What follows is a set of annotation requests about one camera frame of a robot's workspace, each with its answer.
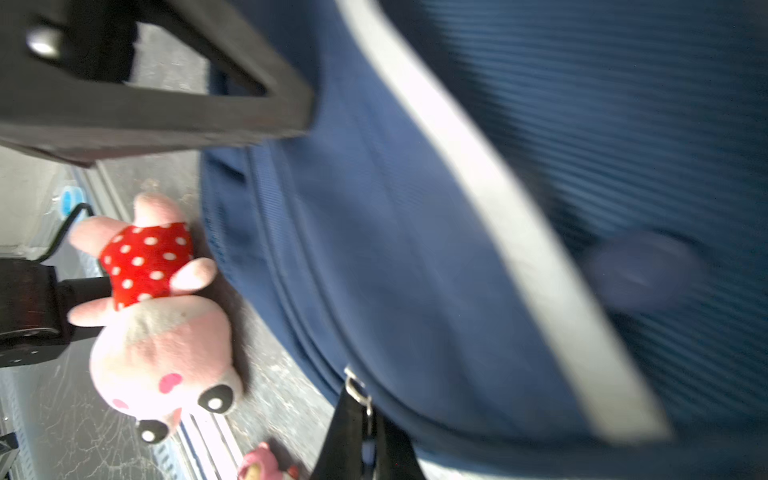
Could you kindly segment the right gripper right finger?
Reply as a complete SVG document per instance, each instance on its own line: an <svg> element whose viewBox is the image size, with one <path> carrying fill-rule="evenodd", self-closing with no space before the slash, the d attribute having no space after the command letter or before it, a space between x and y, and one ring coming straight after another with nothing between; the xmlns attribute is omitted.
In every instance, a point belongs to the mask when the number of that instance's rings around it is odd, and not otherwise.
<svg viewBox="0 0 768 480"><path fill-rule="evenodd" d="M381 414L376 416L376 478L425 480L409 436Z"/></svg>

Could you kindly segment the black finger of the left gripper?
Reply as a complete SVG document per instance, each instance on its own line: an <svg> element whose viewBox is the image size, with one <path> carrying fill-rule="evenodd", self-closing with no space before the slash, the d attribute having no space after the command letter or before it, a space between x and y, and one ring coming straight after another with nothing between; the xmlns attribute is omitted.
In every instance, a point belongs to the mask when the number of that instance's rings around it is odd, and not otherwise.
<svg viewBox="0 0 768 480"><path fill-rule="evenodd" d="M1 144L80 167L293 138L314 94L230 1L5 1Z"/></svg>

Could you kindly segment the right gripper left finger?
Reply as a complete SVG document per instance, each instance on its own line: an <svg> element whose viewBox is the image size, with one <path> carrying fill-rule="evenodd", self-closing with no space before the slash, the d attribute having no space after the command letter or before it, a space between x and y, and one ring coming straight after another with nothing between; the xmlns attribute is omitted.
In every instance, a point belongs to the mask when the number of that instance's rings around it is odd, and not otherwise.
<svg viewBox="0 0 768 480"><path fill-rule="evenodd" d="M344 391L340 396L310 480L363 478L365 407Z"/></svg>

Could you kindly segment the navy blue student backpack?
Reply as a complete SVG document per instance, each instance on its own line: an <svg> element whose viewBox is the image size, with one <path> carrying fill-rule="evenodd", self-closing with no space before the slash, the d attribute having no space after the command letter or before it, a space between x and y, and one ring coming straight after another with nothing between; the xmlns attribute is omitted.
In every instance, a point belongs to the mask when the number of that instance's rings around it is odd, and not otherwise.
<svg viewBox="0 0 768 480"><path fill-rule="evenodd" d="M309 131L201 160L210 249L418 463L767 475L763 1L241 1Z"/></svg>

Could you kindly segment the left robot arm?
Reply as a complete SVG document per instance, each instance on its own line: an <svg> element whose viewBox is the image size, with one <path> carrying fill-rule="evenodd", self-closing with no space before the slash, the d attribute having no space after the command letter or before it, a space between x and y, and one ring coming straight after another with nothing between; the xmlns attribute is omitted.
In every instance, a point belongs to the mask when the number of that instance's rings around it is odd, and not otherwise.
<svg viewBox="0 0 768 480"><path fill-rule="evenodd" d="M49 264L76 215L146 188L197 214L202 150L301 136L312 104L237 1L3 2L2 365L57 358L66 311L108 292Z"/></svg>

